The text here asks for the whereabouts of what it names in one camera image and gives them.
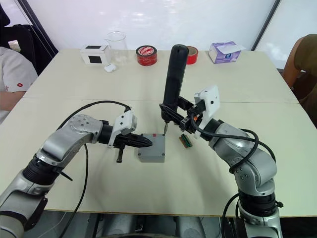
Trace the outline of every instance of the brown shirt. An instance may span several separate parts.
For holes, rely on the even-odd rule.
[[[317,34],[307,35],[299,44],[295,53],[295,67],[306,72],[303,76],[305,81],[316,81]],[[317,127],[317,85],[299,102]]]

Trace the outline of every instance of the glass beaker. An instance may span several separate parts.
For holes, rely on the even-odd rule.
[[[121,31],[113,31],[106,36],[106,41],[110,45],[111,58],[117,65],[124,65],[128,60],[128,48],[125,37],[126,34]]]

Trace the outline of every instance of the white wall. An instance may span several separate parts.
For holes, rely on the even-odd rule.
[[[174,44],[207,50],[235,41],[250,49],[274,0],[28,0],[57,49],[104,44],[108,32],[127,33],[129,49]]]
[[[8,26],[29,24],[27,16],[24,16],[17,5],[18,3],[16,4],[14,0],[1,0],[0,3],[10,19],[10,24]]]
[[[284,68],[295,42],[311,33],[317,34],[317,0],[282,0],[256,50]]]

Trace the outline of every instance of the white table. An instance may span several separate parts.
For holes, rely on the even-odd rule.
[[[59,124],[79,107],[96,100],[119,100],[138,117],[136,133],[162,133],[162,102],[169,52],[143,67],[131,61],[106,73],[83,63],[78,50],[61,51],[0,126],[0,192],[24,168]],[[269,59],[260,52],[242,52],[236,63],[213,64],[206,52],[188,65],[181,95],[193,100],[211,84],[219,86],[216,114],[236,127],[255,131],[277,158],[276,196],[285,205],[281,216],[317,215],[317,130]],[[83,111],[110,123],[122,113],[118,105],[96,105]],[[181,131],[170,125],[165,163],[141,163],[137,149],[127,147],[122,164],[116,149],[88,145],[89,180],[79,211],[220,216],[237,192],[234,177],[204,140],[190,138],[185,149]],[[73,210],[85,174],[84,150],[66,167],[74,181],[58,177],[46,209]],[[234,205],[228,215],[234,214]]]
[[[96,100],[162,101],[170,51],[158,51],[152,66],[137,63],[135,52],[118,70],[107,73],[102,65],[86,65],[76,49],[63,50],[52,60],[26,98],[76,98]],[[199,52],[188,65],[181,96],[216,84],[221,102],[297,103],[273,63],[262,52],[241,52],[235,63],[213,64],[207,52]]]
[[[0,191],[70,112],[93,101],[22,99],[0,127],[1,158],[6,159],[6,166],[0,167]],[[136,133],[161,132],[158,102],[123,102],[131,105],[138,117]],[[83,113],[113,123],[122,110],[104,104]],[[276,196],[285,205],[281,216],[317,215],[317,191],[312,187],[317,178],[317,131],[300,105],[222,103],[216,118],[256,131],[274,151],[278,167]],[[165,163],[141,163],[137,149],[126,147],[122,164],[117,164],[117,149],[88,145],[89,179],[79,211],[220,216],[227,200],[237,192],[234,176],[206,141],[190,135],[194,146],[185,149],[178,139],[180,134],[171,124],[166,135]],[[58,177],[48,194],[47,209],[75,208],[85,174],[83,149],[65,172],[74,181]],[[228,215],[234,215],[234,205]]]

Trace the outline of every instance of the red adhesive tape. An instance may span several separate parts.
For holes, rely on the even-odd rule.
[[[158,51],[153,46],[140,46],[135,52],[140,65],[149,66],[158,61]]]
[[[195,47],[188,46],[187,64],[194,64],[197,61],[198,50]]]

